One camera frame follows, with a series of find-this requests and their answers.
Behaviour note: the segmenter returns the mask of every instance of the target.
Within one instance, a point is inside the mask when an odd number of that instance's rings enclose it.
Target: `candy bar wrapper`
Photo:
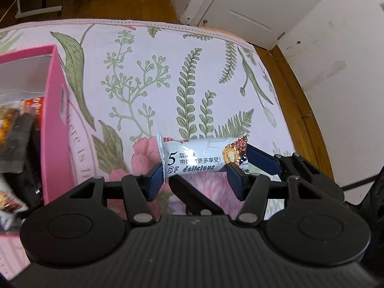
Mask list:
[[[227,163],[236,163],[248,171],[246,136],[174,140],[156,136],[164,168],[164,177],[199,171],[219,172]]]

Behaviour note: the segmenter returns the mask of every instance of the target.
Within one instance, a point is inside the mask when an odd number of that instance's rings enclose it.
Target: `floral bedsheet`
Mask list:
[[[0,30],[0,54],[56,44],[69,96],[72,169],[80,184],[94,175],[120,180],[158,161],[154,135],[174,139],[239,137],[270,154],[294,147],[270,77],[254,48],[219,32],[141,21],[71,19]],[[252,172],[260,172],[251,166]],[[235,216],[241,203],[224,173],[186,179]],[[185,214],[164,185],[151,204]],[[270,201],[266,216],[282,207]],[[120,201],[109,207],[124,216]]]

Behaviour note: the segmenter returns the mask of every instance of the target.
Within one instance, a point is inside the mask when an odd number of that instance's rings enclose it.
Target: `number 5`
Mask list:
[[[169,154],[169,158],[168,158],[168,160],[172,159],[173,162],[172,162],[172,163],[169,163],[168,165],[173,165],[173,164],[175,163],[176,159],[175,159],[175,157],[172,157],[172,156],[173,156],[173,155],[176,155],[176,154],[177,154],[177,152],[175,152],[175,153],[170,153],[170,154]]]

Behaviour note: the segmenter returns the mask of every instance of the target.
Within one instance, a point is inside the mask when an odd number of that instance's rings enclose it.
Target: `leaf print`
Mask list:
[[[197,38],[197,39],[203,40],[203,41],[208,41],[208,40],[213,39],[213,37],[206,36],[204,34],[197,34],[197,33],[186,33],[183,35],[184,39],[187,37]]]
[[[172,214],[173,210],[169,204],[169,198],[173,196],[173,193],[170,190],[163,190],[156,196],[156,200],[161,208],[161,213],[163,214]]]
[[[51,35],[60,42],[65,51],[65,73],[68,84],[76,97],[80,111],[85,120],[96,131],[93,116],[89,112],[84,100],[84,51],[74,38],[66,34],[51,31]]]
[[[255,88],[255,91],[257,94],[260,94],[262,96],[262,98],[264,98],[268,103],[272,104],[273,103],[271,102],[271,100],[268,98],[268,96],[265,95],[265,93],[263,92],[263,90],[260,88],[259,84],[257,83],[256,81],[256,77],[255,77],[255,74],[253,73],[251,67],[249,67],[248,63],[246,62],[245,60],[245,57],[243,55],[243,53],[241,53],[239,47],[237,47],[237,50],[239,51],[240,53],[240,56],[241,58],[243,59],[243,69],[245,71],[245,74],[246,74],[246,80],[245,80],[245,84],[243,86],[243,89],[245,90],[245,86],[246,86],[246,83],[248,81],[248,79],[252,82],[253,84],[253,87]]]
[[[253,52],[251,50],[248,50],[247,48],[244,48],[244,47],[241,47],[241,48],[243,49],[243,52],[245,53],[245,55],[251,60],[252,64],[257,66],[256,61],[253,57]]]
[[[264,75],[263,75],[263,79],[264,79],[265,81],[268,82],[268,85],[269,85],[269,91],[272,92],[273,96],[275,97],[275,102],[276,102],[276,104],[279,105],[279,107],[280,107],[280,103],[279,103],[279,100],[278,100],[278,98],[277,98],[277,94],[276,94],[275,88],[274,88],[273,85],[272,85],[272,81],[271,81],[271,79],[269,78],[269,76],[268,76],[266,70],[262,67],[262,65],[261,65],[260,63],[259,63],[259,66],[260,66],[260,69],[262,70],[262,72],[263,72],[263,74],[264,74]]]
[[[214,121],[214,118],[210,116],[212,115],[212,110],[209,108],[209,106],[213,105],[213,98],[215,96],[215,92],[208,91],[205,92],[205,99],[201,100],[202,105],[200,105],[200,110],[204,115],[199,115],[202,124],[200,123],[198,127],[204,134],[199,134],[199,138],[207,138],[209,137],[208,133],[212,133],[214,131],[214,126],[209,125]]]
[[[12,51],[12,50],[10,50],[11,46],[14,45],[15,42],[17,40],[19,40],[21,35],[23,34],[23,33],[20,33],[17,36],[13,37],[17,33],[17,31],[18,30],[15,30],[7,38],[6,38],[6,36],[9,34],[8,31],[0,33],[0,54],[4,54],[4,53],[7,53],[9,51]]]
[[[161,28],[153,27],[153,26],[147,26],[147,28],[148,28],[148,34],[149,34],[152,38],[155,38],[157,32],[161,30]]]
[[[281,151],[280,151],[280,148],[277,148],[275,142],[272,142],[272,144],[273,144],[273,147],[274,147],[274,149],[273,149],[273,154],[274,154],[274,155],[279,154],[279,155],[282,155],[282,156],[285,156],[285,157],[292,156],[292,153],[289,152],[289,151],[287,151],[287,150],[284,151],[284,152],[281,152]]]
[[[9,30],[0,32],[0,40],[4,39],[7,36],[8,33],[9,33]]]
[[[226,41],[225,47],[225,60],[227,63],[225,64],[224,70],[222,71],[223,75],[218,83],[225,83],[231,80],[237,63],[235,45],[232,42]]]
[[[215,129],[216,137],[242,137],[245,133],[248,135],[254,111],[254,109],[247,112],[239,111],[239,115],[234,115],[228,119],[227,124]]]
[[[127,166],[124,163],[123,145],[121,138],[116,131],[99,120],[102,128],[104,142],[92,135],[93,143],[96,149],[99,169],[105,173],[111,173],[115,169],[123,169],[127,171]]]
[[[153,117],[155,116],[155,111],[151,106],[147,106],[143,103],[143,109],[137,109],[134,111],[133,106],[134,102],[139,97],[146,97],[148,95],[147,87],[152,84],[156,84],[157,87],[166,87],[169,88],[170,84],[166,82],[166,80],[170,79],[170,75],[168,73],[169,66],[163,65],[166,61],[166,58],[163,56],[156,57],[156,55],[152,56],[153,62],[149,60],[142,63],[141,61],[137,61],[137,65],[141,69],[142,76],[141,80],[139,77],[136,77],[133,80],[133,76],[127,77],[122,72],[118,74],[116,71],[117,68],[124,69],[124,55],[126,53],[132,53],[132,49],[128,46],[125,49],[127,44],[132,44],[134,42],[134,35],[131,34],[130,31],[123,30],[118,33],[118,38],[115,40],[120,45],[117,53],[107,53],[107,59],[104,61],[104,64],[107,65],[107,69],[112,69],[113,74],[111,76],[107,75],[105,80],[101,81],[102,85],[106,85],[107,88],[105,91],[108,93],[110,99],[114,97],[119,101],[126,103],[128,105],[129,115],[121,114],[118,112],[116,107],[112,107],[112,112],[109,114],[111,118],[118,118],[117,129],[121,130],[121,122],[122,120],[128,119],[135,123],[137,128],[139,129],[138,135],[132,135],[129,139],[132,142],[135,142],[143,135],[147,137],[152,136],[152,126],[153,126]],[[148,128],[143,128],[139,121],[137,120],[137,114],[145,117],[147,120]]]
[[[276,122],[275,116],[273,115],[271,110],[269,108],[264,107],[264,114],[268,118],[268,121],[272,125],[272,127],[274,127],[276,129],[277,122]]]
[[[179,129],[180,135],[185,140],[197,138],[196,135],[192,135],[197,131],[196,125],[191,124],[195,121],[195,115],[192,114],[195,111],[193,106],[194,100],[192,97],[188,97],[188,95],[195,94],[195,89],[193,87],[196,84],[194,82],[195,76],[193,74],[195,73],[197,61],[200,60],[199,55],[201,51],[202,49],[195,48],[194,51],[191,51],[191,53],[188,54],[184,66],[182,67],[183,71],[180,72],[181,77],[179,78],[179,82],[182,87],[177,87],[177,93],[180,96],[176,97],[176,101],[181,108],[176,108],[177,113],[180,115],[176,120],[181,126]]]

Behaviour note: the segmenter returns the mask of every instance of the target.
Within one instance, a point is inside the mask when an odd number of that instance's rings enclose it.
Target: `pink box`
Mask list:
[[[55,45],[0,55],[0,104],[44,96],[41,166],[44,204],[74,187],[68,143],[68,88]]]

